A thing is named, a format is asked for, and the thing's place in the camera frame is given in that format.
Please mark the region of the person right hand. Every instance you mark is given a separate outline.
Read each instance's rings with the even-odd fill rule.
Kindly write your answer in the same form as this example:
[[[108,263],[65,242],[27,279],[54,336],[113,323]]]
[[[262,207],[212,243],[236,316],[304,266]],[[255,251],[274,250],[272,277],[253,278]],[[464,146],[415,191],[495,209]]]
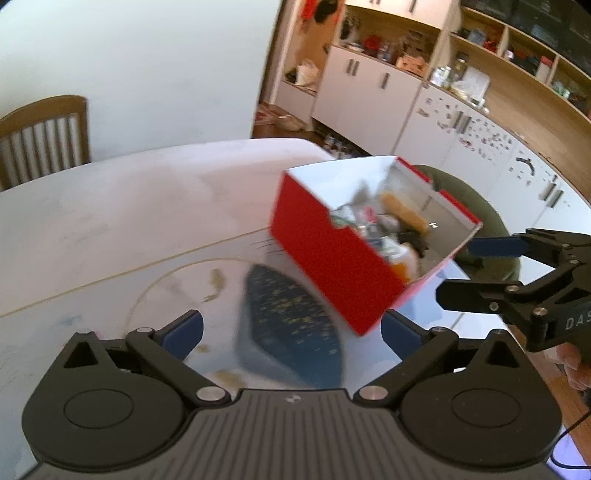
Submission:
[[[590,365],[584,363],[579,349],[570,343],[559,345],[556,349],[557,364],[566,373],[568,383],[578,391],[591,387]]]

